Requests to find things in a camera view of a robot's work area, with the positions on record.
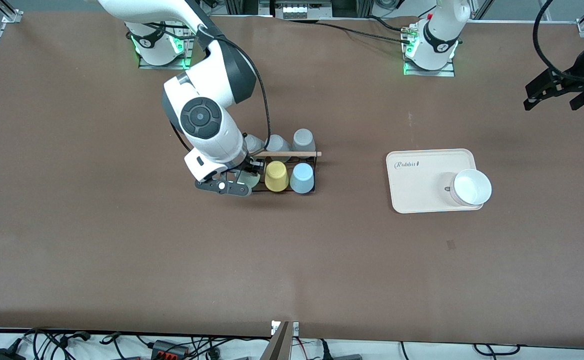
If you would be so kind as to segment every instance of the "power adapter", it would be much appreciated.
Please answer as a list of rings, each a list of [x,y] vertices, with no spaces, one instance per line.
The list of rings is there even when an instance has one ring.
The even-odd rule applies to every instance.
[[[0,360],[26,360],[24,356],[12,353],[6,348],[0,348]]]
[[[189,353],[187,346],[157,340],[152,346],[152,358],[164,360],[184,360]]]

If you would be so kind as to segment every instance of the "cable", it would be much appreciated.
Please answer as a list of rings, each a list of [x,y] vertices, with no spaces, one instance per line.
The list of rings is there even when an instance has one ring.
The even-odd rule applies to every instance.
[[[157,22],[148,22],[144,23],[143,25],[149,26],[154,25],[155,27],[164,27],[164,28],[171,28],[171,29],[189,29],[187,25],[167,25],[166,23],[157,23]]]
[[[405,358],[405,360],[410,360],[410,358],[408,358],[408,353],[406,353],[405,351],[405,344],[401,341],[401,350],[403,351],[403,357]]]
[[[116,352],[118,353],[118,356],[121,357],[121,360],[127,360],[127,358],[125,356],[123,356],[123,353],[121,352],[121,348],[118,347],[118,341],[116,341],[116,338],[114,338],[114,347],[116,348]]]
[[[359,30],[353,30],[353,29],[348,29],[346,27],[343,28],[342,26],[333,25],[332,23],[327,23],[326,24],[324,22],[322,22],[322,23],[321,22],[317,22],[315,24],[316,25],[323,25],[324,27],[327,26],[327,27],[331,27],[331,28],[333,27],[333,28],[336,28],[336,29],[345,30],[346,32],[351,32],[351,33],[354,33],[354,34],[365,35],[366,37],[372,37],[372,38],[377,38],[377,39],[382,39],[382,40],[388,40],[388,41],[395,41],[397,43],[399,42],[399,43],[402,43],[402,44],[409,44],[410,43],[406,39],[390,38],[390,37],[387,37],[387,36],[370,34],[369,32],[366,32],[365,33],[365,32],[359,31]]]
[[[253,155],[256,155],[258,153],[261,153],[269,145],[269,137],[271,137],[271,135],[272,135],[272,125],[271,125],[271,121],[269,119],[269,106],[267,105],[267,93],[265,92],[265,85],[263,84],[263,78],[261,77],[260,73],[258,72],[258,69],[256,68],[256,64],[254,64],[251,57],[242,48],[240,48],[238,45],[236,45],[235,43],[233,43],[232,41],[230,41],[229,39],[227,39],[225,37],[213,36],[212,38],[215,39],[216,41],[221,41],[222,43],[226,43],[226,44],[232,46],[233,48],[235,48],[237,51],[239,51],[239,53],[241,53],[241,55],[243,55],[243,57],[248,61],[248,63],[250,63],[250,66],[254,70],[254,74],[256,75],[256,78],[258,79],[258,84],[260,85],[260,89],[263,92],[263,105],[265,106],[265,119],[267,121],[267,139],[265,140],[265,143],[264,143],[262,149],[257,150],[253,153],[250,153],[249,155],[253,156]]]
[[[213,337],[209,337],[207,339],[207,342],[203,346],[201,346],[201,343],[203,342],[203,338],[201,337],[200,340],[198,340],[198,344],[196,345],[196,347],[194,347],[194,353],[198,353],[198,355],[196,356],[196,359],[197,360],[198,360],[198,357],[200,357],[200,355],[201,355],[199,353],[199,351],[202,350],[202,348],[204,348],[205,346],[210,346],[210,348],[205,352],[205,358],[207,358],[207,352],[209,350],[211,350],[211,346],[212,346],[212,342],[213,341],[214,341],[214,338]]]
[[[43,355],[41,356],[41,360],[43,360],[45,358],[45,353],[47,353],[47,348],[49,348],[49,346],[52,344],[52,341],[47,339],[47,344],[45,344],[45,342],[43,342],[43,345],[41,345],[41,347],[45,346],[45,348],[43,349]]]
[[[196,35],[191,35],[191,36],[178,36],[177,34],[174,34],[173,32],[167,31],[165,30],[166,25],[159,25],[156,26],[154,25],[153,22],[150,23],[144,23],[143,25],[145,25],[148,28],[152,28],[154,30],[158,30],[162,33],[165,33],[167,35],[170,35],[171,37],[173,37],[174,39],[179,39],[179,40],[191,40],[191,39],[196,39]]]
[[[490,351],[489,353],[483,352],[479,350],[479,345],[481,346],[486,346],[488,348],[488,350]],[[483,356],[491,356],[492,360],[496,360],[497,356],[510,356],[510,355],[514,355],[517,354],[519,351],[521,351],[521,346],[517,345],[516,349],[509,351],[509,352],[494,352],[494,350],[492,350],[490,344],[472,344],[472,347],[474,348],[474,351],[476,351],[477,353],[483,355]]]
[[[52,357],[50,358],[50,360],[53,360],[54,358],[54,354],[56,353],[56,351],[58,349],[61,349],[61,351],[63,351],[63,354],[65,354],[65,359],[70,358],[72,360],[76,360],[76,358],[69,352],[67,351],[67,349],[65,349],[65,347],[58,341],[56,340],[56,335],[51,335],[51,333],[48,333],[47,331],[44,330],[40,330],[38,328],[33,328],[32,330],[29,330],[24,337],[26,337],[27,335],[29,335],[31,332],[33,332],[34,334],[34,339],[32,342],[32,347],[33,347],[33,353],[34,353],[34,358],[36,360],[42,360],[38,354],[38,351],[36,351],[36,349],[38,348],[38,346],[36,346],[36,340],[38,339],[38,333],[41,333],[43,335],[45,335],[45,337],[47,337],[47,339],[56,346],[56,348],[54,348],[54,351],[52,351]]]
[[[187,146],[187,144],[183,141],[183,138],[180,137],[180,133],[178,132],[178,130],[176,130],[176,127],[172,123],[170,123],[170,125],[172,125],[172,130],[174,130],[174,133],[176,134],[176,136],[180,140],[180,143],[183,144],[183,146],[187,149],[187,152],[190,152],[191,148],[189,148],[189,146]]]
[[[301,344],[303,344],[303,345],[304,345],[304,344],[314,344],[314,341],[311,341],[311,342],[310,342],[310,341],[305,341],[305,342],[304,342],[304,341],[301,341],[301,339],[300,339],[300,338],[298,338],[298,337],[297,337],[297,339],[298,339],[300,342],[299,342],[298,344],[292,344],[292,346],[294,346],[294,347],[297,347],[297,346],[299,346],[299,345],[301,345]]]
[[[252,340],[265,340],[265,339],[251,339],[251,338],[245,338],[245,337],[232,337],[232,338],[229,338],[229,339],[225,338],[223,340],[217,340],[216,337],[210,337],[210,338],[208,338],[208,342],[205,345],[199,347],[193,353],[189,353],[188,356],[189,356],[189,358],[198,358],[200,355],[203,355],[203,354],[207,353],[208,351],[210,351],[212,349],[216,349],[216,348],[218,348],[219,346],[221,346],[223,344],[227,344],[228,342],[230,342],[232,340],[242,340],[244,342],[250,342]],[[216,342],[216,341],[220,341],[220,342],[218,344],[212,344],[212,342]],[[170,347],[167,350],[165,350],[164,353],[169,353],[172,349],[175,349],[175,348],[177,348],[179,346],[186,346],[188,344],[193,344],[193,343],[194,342],[192,341],[192,342],[182,342],[180,344],[174,344],[172,347]],[[201,351],[201,348],[203,348],[203,347],[205,347],[207,345],[210,345],[210,347],[209,348],[206,348],[203,351]],[[159,359],[160,359],[160,356],[157,356],[155,358],[152,358],[152,360],[159,360]]]
[[[381,19],[380,17],[374,16],[373,14],[370,14],[370,15],[366,16],[365,18],[366,19],[374,19],[374,20],[378,21],[379,23],[381,23],[381,25],[383,25],[384,27],[386,27],[390,30],[394,30],[395,32],[401,31],[400,27],[398,28],[398,27],[392,26],[389,23],[383,21],[383,19]]]
[[[323,343],[323,360],[334,360],[330,353],[330,347],[328,346],[328,342],[325,339],[319,339]]]
[[[104,342],[104,340],[105,340],[105,338],[103,338],[103,340],[101,340],[100,343],[106,345],[106,344],[109,344],[111,342],[111,341]],[[169,353],[170,351],[172,351],[172,349],[175,349],[175,348],[180,347],[180,346],[188,346],[188,345],[193,345],[193,344],[194,344],[194,341],[191,341],[191,342],[181,342],[180,344],[174,344],[173,346],[169,347],[167,350],[163,351],[163,353]],[[161,355],[159,355],[159,354],[157,354],[155,357],[152,358],[152,360],[159,360],[159,359],[161,359]]]
[[[387,13],[384,13],[384,14],[382,14],[381,16],[379,16],[379,18],[383,19],[383,18],[385,18],[386,16],[388,16],[389,14],[391,14],[391,13],[393,13],[393,12],[394,12],[394,9],[391,9],[391,10],[390,10],[390,11],[388,11]]]
[[[301,350],[303,351],[303,355],[305,355],[305,360],[310,360],[310,358],[307,357],[307,352],[305,351],[305,347],[303,346],[303,342],[301,342],[301,339],[298,336],[295,338],[296,338],[296,341],[298,342],[298,344],[301,346]]]
[[[541,7],[541,10],[539,10],[539,12],[536,16],[536,20],[534,20],[534,28],[532,28],[532,42],[534,43],[534,50],[536,51],[536,54],[538,55],[538,57],[541,58],[543,63],[545,63],[547,65],[547,67],[550,68],[550,70],[553,71],[554,73],[556,73],[557,75],[561,76],[564,79],[572,80],[573,82],[580,81],[580,82],[584,83],[584,77],[570,75],[566,72],[560,71],[556,66],[554,66],[554,64],[552,64],[552,62],[550,62],[550,60],[545,56],[545,54],[543,54],[543,51],[541,50],[541,46],[538,43],[538,27],[541,24],[541,18],[543,18],[543,14],[545,14],[545,10],[547,10],[547,8],[550,6],[550,4],[552,4],[553,1],[554,0],[547,0],[545,2],[545,4],[543,4],[543,6]]]
[[[141,339],[140,336],[136,335],[136,338],[138,339],[138,341],[142,342],[144,346],[148,347],[148,348],[152,348],[152,346],[154,345],[153,342],[145,342],[143,339]]]
[[[429,9],[425,10],[425,12],[423,12],[422,14],[420,14],[419,16],[417,16],[417,18],[420,18],[421,16],[423,16],[424,14],[429,13],[430,11],[434,10],[434,8],[436,7],[436,5],[430,7]]]

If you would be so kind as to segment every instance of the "black cable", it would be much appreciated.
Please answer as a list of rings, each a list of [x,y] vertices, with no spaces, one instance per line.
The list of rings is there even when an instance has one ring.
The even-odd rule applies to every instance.
[[[488,348],[488,350],[490,352],[483,352],[481,350],[479,350],[478,346],[485,346]],[[483,356],[491,356],[492,360],[495,360],[497,356],[510,356],[510,355],[514,355],[517,354],[519,351],[521,351],[521,346],[516,345],[516,349],[509,351],[509,352],[494,352],[494,350],[492,350],[490,344],[472,344],[472,347],[474,348],[474,351],[476,351],[477,353],[483,355]]]
[[[323,360],[334,360],[330,353],[330,347],[328,346],[328,342],[325,339],[319,339],[323,343]]]
[[[36,348],[36,338],[37,338],[38,333],[42,333],[56,346],[56,348],[54,348],[54,351],[52,351],[52,358],[54,357],[54,353],[56,352],[56,350],[61,349],[61,351],[63,351],[63,354],[65,354],[65,359],[70,358],[72,360],[76,360],[76,358],[69,351],[67,351],[67,349],[65,349],[65,347],[58,340],[56,340],[56,337],[51,335],[51,333],[44,331],[44,330],[40,330],[38,328],[33,328],[30,331],[34,331],[34,341],[33,341],[34,348]],[[35,352],[34,356],[36,357],[36,360],[39,360],[38,353]]]
[[[54,355],[56,354],[56,350],[60,349],[59,347],[55,347],[54,351],[52,351],[52,356],[50,356],[50,360],[54,360]]]
[[[14,342],[10,345],[10,347],[8,347],[7,353],[9,353],[11,355],[18,353],[18,347],[20,346],[20,342],[22,342],[22,341],[23,341],[22,337],[19,337],[18,339],[14,340]]]
[[[178,132],[178,130],[176,130],[176,127],[172,123],[170,123],[170,125],[172,125],[172,129],[174,130],[174,133],[176,134],[176,136],[180,140],[180,143],[183,144],[183,146],[187,149],[187,152],[190,152],[191,148],[189,148],[189,146],[187,146],[187,144],[183,141],[183,138],[180,137],[180,132]]]
[[[377,34],[370,34],[369,32],[366,32],[365,33],[365,32],[359,31],[359,30],[348,29],[346,27],[343,28],[342,26],[333,25],[332,23],[327,23],[326,24],[325,22],[322,22],[322,23],[321,22],[317,22],[315,24],[316,25],[323,25],[324,27],[327,26],[327,27],[331,27],[331,28],[333,27],[335,29],[345,30],[346,32],[351,32],[351,33],[354,33],[354,34],[364,35],[366,37],[372,37],[372,38],[377,38],[377,39],[382,39],[382,40],[388,40],[388,41],[395,41],[397,43],[399,42],[399,43],[402,43],[402,44],[409,44],[410,43],[406,39],[390,38],[390,37],[387,37],[387,36],[381,36],[381,35],[377,35]]]
[[[158,30],[162,33],[165,33],[167,35],[170,35],[171,37],[173,37],[174,39],[179,39],[179,40],[191,40],[191,39],[196,39],[196,35],[191,35],[191,36],[178,36],[177,34],[174,34],[173,32],[167,31],[165,30],[165,25],[153,25],[153,23],[144,23],[143,25],[145,25],[148,28],[152,28],[154,30]]]
[[[167,25],[166,23],[157,23],[157,22],[148,22],[144,25],[154,25],[155,27],[164,27],[164,28],[171,28],[171,29],[189,29],[187,25]]]
[[[140,337],[140,336],[138,336],[138,335],[136,335],[136,338],[138,339],[138,341],[142,342],[144,346],[146,346],[146,347],[148,347],[148,348],[150,348],[150,349],[151,349],[151,348],[152,348],[152,346],[154,345],[154,344],[152,344],[152,342],[145,342],[145,340],[141,339],[141,337]]]
[[[423,16],[424,14],[429,13],[430,11],[434,10],[434,8],[436,7],[436,5],[430,7],[429,9],[425,10],[424,13],[420,14],[419,16],[417,16],[417,18],[420,18],[421,16]]]
[[[211,337],[211,338],[210,338],[210,340],[209,340],[209,344],[211,344],[211,342],[215,341],[214,339],[215,339],[215,338]],[[204,351],[201,351],[201,352],[199,352],[199,351],[195,351],[195,353],[190,353],[190,354],[189,354],[189,357],[190,357],[190,358],[196,358],[196,357],[198,357],[198,356],[200,356],[200,355],[203,355],[203,354],[204,354],[204,353],[206,353],[207,351],[210,351],[210,350],[212,350],[212,349],[216,349],[216,348],[218,348],[219,346],[221,346],[221,345],[223,345],[223,344],[227,344],[228,342],[230,342],[230,341],[232,341],[232,340],[243,340],[243,339],[235,339],[235,338],[232,338],[232,339],[224,339],[224,340],[221,340],[221,342],[219,342],[218,344],[215,344],[215,345],[212,345],[212,346],[210,346],[209,348],[206,348]],[[169,353],[169,352],[170,352],[172,349],[175,349],[175,348],[177,348],[177,347],[179,347],[179,346],[184,346],[184,345],[187,345],[187,344],[191,344],[191,342],[182,342],[182,343],[180,343],[180,344],[175,344],[175,345],[173,345],[172,347],[170,347],[170,348],[168,348],[167,350],[165,350],[164,352],[165,352],[165,353]],[[157,357],[153,358],[152,360],[159,360],[159,358],[160,358],[160,356],[157,356]]]
[[[401,31],[400,27],[398,28],[398,27],[392,26],[389,23],[383,21],[383,19],[381,19],[380,17],[374,16],[373,14],[370,14],[370,15],[366,16],[365,18],[366,19],[374,19],[374,20],[378,21],[379,23],[381,23],[381,25],[383,25],[384,27],[386,27],[390,30],[394,30],[395,32]]]
[[[109,344],[111,342],[111,341],[109,341],[109,342],[103,342],[103,340],[100,341],[101,344],[105,344],[106,345],[106,344]],[[168,348],[167,350],[163,351],[163,353],[169,353],[172,349],[175,349],[175,348],[180,347],[180,346],[193,345],[194,343],[195,343],[195,341],[194,341],[194,338],[192,337],[192,341],[191,342],[181,342],[180,344],[175,344],[174,346],[172,346],[172,347]],[[161,355],[156,355],[156,357],[152,358],[152,360],[159,360],[160,358],[161,358]]]
[[[190,336],[189,338],[192,340],[192,345],[193,345],[194,344],[194,337],[193,336]],[[204,337],[201,337],[200,339],[198,339],[198,344],[196,344],[194,346],[194,350],[191,352],[191,354],[198,353],[198,351],[200,351],[203,347],[205,347],[205,345],[201,346],[201,343],[203,342],[203,339],[204,339]]]
[[[487,346],[488,347],[488,350],[490,351],[490,353],[488,355],[486,355],[486,356],[491,356],[492,357],[492,360],[497,360],[496,354],[494,353],[494,350],[492,350],[491,346],[489,346],[488,344],[485,344],[485,346]]]
[[[408,358],[408,353],[406,353],[405,351],[405,344],[401,341],[401,350],[403,351],[403,357],[405,358],[405,360],[410,360],[410,358]]]
[[[123,356],[123,353],[121,352],[121,348],[118,347],[118,341],[116,341],[116,338],[114,338],[114,347],[116,348],[116,352],[118,353],[118,356],[121,357],[121,360],[126,360],[125,356]]]
[[[541,60],[543,61],[543,63],[545,63],[547,65],[548,68],[550,68],[551,71],[555,72],[557,75],[561,76],[564,79],[567,80],[572,80],[573,82],[584,82],[584,77],[582,76],[574,76],[574,75],[570,75],[566,72],[560,71],[556,66],[554,66],[554,64],[552,64],[552,62],[550,62],[550,60],[545,56],[545,54],[543,54],[543,51],[541,50],[541,46],[538,43],[538,27],[541,24],[541,18],[543,18],[543,14],[545,14],[545,10],[547,10],[547,8],[550,6],[550,4],[552,4],[554,0],[547,0],[545,2],[545,4],[543,4],[543,6],[541,7],[541,10],[539,10],[536,19],[534,20],[534,28],[532,28],[532,42],[534,43],[534,50],[536,51],[536,54],[538,55],[539,58],[541,58]]]
[[[221,41],[222,43],[226,43],[226,44],[232,46],[237,51],[239,51],[239,53],[241,53],[241,55],[243,55],[243,57],[248,61],[248,63],[250,63],[251,68],[254,70],[254,74],[256,75],[256,78],[258,79],[258,84],[260,85],[260,89],[263,92],[263,105],[265,106],[265,119],[267,121],[267,139],[265,140],[265,144],[263,145],[263,148],[261,150],[257,150],[253,153],[250,153],[250,155],[256,155],[257,153],[260,153],[267,148],[267,146],[269,145],[269,137],[271,137],[271,135],[272,135],[272,125],[271,125],[271,122],[269,119],[269,106],[267,105],[267,94],[265,92],[265,85],[263,84],[263,78],[261,77],[260,73],[258,72],[258,69],[256,68],[256,64],[254,64],[254,62],[252,61],[250,56],[241,47],[239,47],[238,45],[236,45],[235,43],[233,43],[232,41],[230,41],[229,39],[227,39],[225,37],[213,36],[213,39],[215,39],[217,41]]]
[[[49,348],[49,346],[52,344],[52,341],[47,339],[47,344],[45,344],[45,342],[43,342],[43,345],[41,345],[41,347],[45,346],[45,348],[43,349],[43,353],[41,355],[41,360],[44,360],[45,358],[45,353],[47,353],[47,349]]]

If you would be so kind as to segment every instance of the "wooden stick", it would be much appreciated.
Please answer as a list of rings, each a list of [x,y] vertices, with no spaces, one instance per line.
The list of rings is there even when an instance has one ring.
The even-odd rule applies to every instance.
[[[254,158],[266,157],[321,157],[321,151],[263,151],[253,155]]]

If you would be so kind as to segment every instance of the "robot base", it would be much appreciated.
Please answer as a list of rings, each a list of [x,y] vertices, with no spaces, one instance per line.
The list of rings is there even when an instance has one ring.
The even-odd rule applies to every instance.
[[[418,34],[418,24],[411,23],[409,33],[402,32],[401,39],[410,41],[411,43],[415,43],[418,41],[417,34]],[[452,52],[452,57],[450,60],[438,70],[426,70],[424,68],[420,68],[417,64],[410,59],[407,54],[408,52],[413,51],[413,45],[411,44],[402,44],[402,54],[403,54],[403,75],[419,75],[419,76],[441,76],[444,78],[453,78],[454,77],[454,53]]]

